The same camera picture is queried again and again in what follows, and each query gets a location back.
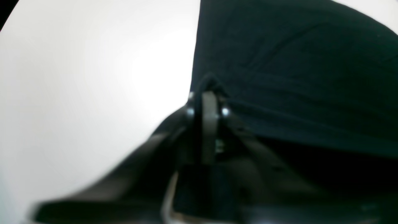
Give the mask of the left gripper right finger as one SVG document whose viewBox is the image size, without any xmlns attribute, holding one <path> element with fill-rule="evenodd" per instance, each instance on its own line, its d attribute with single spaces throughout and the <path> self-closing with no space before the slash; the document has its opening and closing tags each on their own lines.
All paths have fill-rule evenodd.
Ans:
<svg viewBox="0 0 398 224">
<path fill-rule="evenodd" d="M 304 179 L 251 133 L 222 96 L 219 125 L 243 145 L 254 180 L 265 193 L 259 202 L 240 206 L 245 224 L 396 224 L 397 191 L 361 196 L 327 192 Z"/>
</svg>

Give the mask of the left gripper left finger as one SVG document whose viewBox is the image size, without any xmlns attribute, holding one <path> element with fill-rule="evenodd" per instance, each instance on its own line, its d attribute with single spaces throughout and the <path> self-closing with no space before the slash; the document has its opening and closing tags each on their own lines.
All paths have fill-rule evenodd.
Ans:
<svg viewBox="0 0 398 224">
<path fill-rule="evenodd" d="M 194 118 L 193 94 L 112 171 L 77 193 L 41 202 L 33 224 L 162 224 L 161 205 L 178 164 L 177 140 Z"/>
</svg>

